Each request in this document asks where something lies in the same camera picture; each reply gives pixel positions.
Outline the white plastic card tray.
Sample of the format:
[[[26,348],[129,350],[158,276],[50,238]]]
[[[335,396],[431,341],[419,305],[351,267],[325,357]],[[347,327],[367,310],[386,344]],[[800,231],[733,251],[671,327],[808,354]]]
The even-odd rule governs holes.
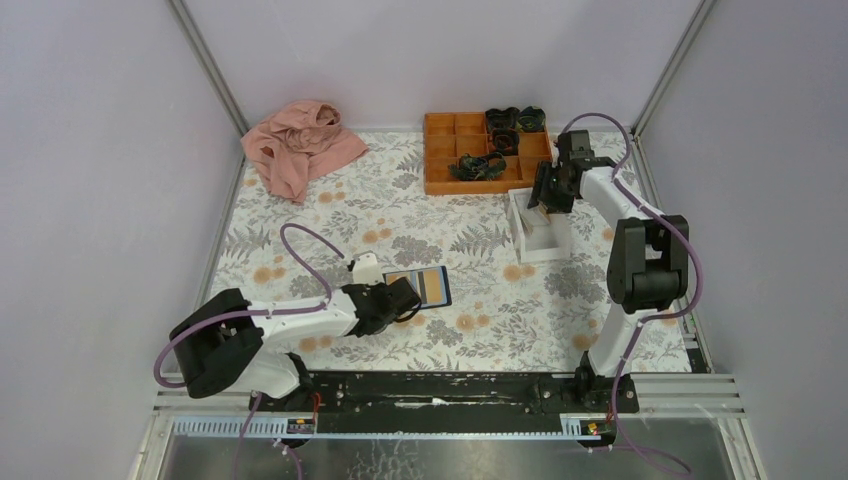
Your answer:
[[[549,215],[548,225],[534,226],[527,221],[525,210],[530,188],[508,191],[506,216],[520,264],[566,260],[573,250],[572,227],[565,214]]]

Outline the black blue card holder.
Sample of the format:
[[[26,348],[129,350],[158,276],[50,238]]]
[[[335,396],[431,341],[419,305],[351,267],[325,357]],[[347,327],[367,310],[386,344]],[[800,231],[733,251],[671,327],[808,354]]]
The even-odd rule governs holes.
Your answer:
[[[401,278],[408,280],[421,298],[422,310],[452,305],[452,294],[446,266],[431,266],[384,274],[384,280],[387,283],[392,283]]]

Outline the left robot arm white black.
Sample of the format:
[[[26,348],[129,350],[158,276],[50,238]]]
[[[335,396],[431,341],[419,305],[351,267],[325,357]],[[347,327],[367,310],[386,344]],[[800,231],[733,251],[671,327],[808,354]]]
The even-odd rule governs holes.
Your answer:
[[[238,288],[219,292],[181,321],[154,363],[156,381],[201,399],[253,390],[296,411],[309,401],[309,372],[284,344],[376,335],[410,320],[422,300],[410,282],[348,284],[320,297],[252,304]]]

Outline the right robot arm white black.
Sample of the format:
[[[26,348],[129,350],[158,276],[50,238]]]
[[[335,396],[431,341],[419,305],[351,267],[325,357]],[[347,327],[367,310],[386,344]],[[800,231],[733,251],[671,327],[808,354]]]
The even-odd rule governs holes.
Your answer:
[[[570,394],[597,412],[618,395],[646,320],[688,290],[689,225],[656,212],[617,177],[617,163],[595,154],[586,130],[561,133],[557,161],[542,162],[528,208],[550,221],[559,247],[570,241],[568,215],[577,201],[593,206],[613,230],[606,270],[612,305],[597,341],[583,354]]]

